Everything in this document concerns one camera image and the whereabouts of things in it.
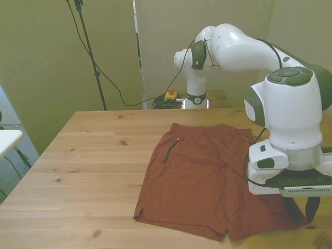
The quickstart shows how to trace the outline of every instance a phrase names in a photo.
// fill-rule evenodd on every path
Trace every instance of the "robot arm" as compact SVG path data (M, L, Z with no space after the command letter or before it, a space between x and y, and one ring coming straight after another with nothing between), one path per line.
M206 101L193 103L194 97L206 94L205 80L202 79L203 76L199 76L199 70L211 68L213 63L216 63L221 68L231 72L260 69L274 71L281 67L297 66L309 68L318 79L322 109L326 110L332 103L332 74L328 70L309 64L275 45L272 47L261 40L245 35L239 28L231 24L204 28L187 53L186 49L181 50L174 57L175 66L178 68L181 68L182 62L185 60L184 72L187 78L187 93L191 96L190 99L186 98L185 100L186 107L206 108Z
M270 131L268 140L250 147L248 177L261 185L249 183L253 194L332 195L332 155L323 154L320 131L322 110L332 103L328 70L230 24L205 28L186 51L177 52L174 62L179 68L184 62L187 108L206 108L205 80L197 72L214 63L233 72L273 71L244 100L248 118Z

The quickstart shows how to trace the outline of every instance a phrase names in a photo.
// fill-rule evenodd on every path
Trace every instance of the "beige wall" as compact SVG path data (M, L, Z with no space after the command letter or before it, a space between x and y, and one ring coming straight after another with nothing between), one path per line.
M82 8L96 61L125 100L136 103L142 98L132 4L84 0ZM0 36L0 85L39 153L75 111L103 109L65 0L1 1ZM116 90L101 81L108 109L124 109Z
M166 90L177 73L173 58L206 26L231 23L247 35L265 39L273 0L136 0L144 84L147 97ZM243 106L248 87L257 80L257 71L206 73L208 90L224 90L234 107ZM176 90L185 91L180 76Z
M331 0L276 0L267 40L332 72L331 11Z

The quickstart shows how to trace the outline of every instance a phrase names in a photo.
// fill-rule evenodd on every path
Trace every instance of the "wood grain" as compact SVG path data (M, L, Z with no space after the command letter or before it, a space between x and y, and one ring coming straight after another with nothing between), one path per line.
M261 128L243 109L76 113L0 206L1 249L332 248L332 198L316 229L269 232L232 242L132 219L150 156L173 122ZM322 121L332 146L332 119ZM298 199L304 209L306 199Z

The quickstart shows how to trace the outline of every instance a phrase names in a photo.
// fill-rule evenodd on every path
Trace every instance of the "zipper pocket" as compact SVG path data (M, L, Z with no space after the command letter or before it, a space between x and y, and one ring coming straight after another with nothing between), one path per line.
M179 141L179 138L176 139L176 141L174 142L174 144L172 144L172 146L168 149L167 151L167 154L166 154L166 157L165 157L165 160L164 160L164 163L167 162L169 156L170 156L170 153L172 151L172 149L176 146L177 142Z

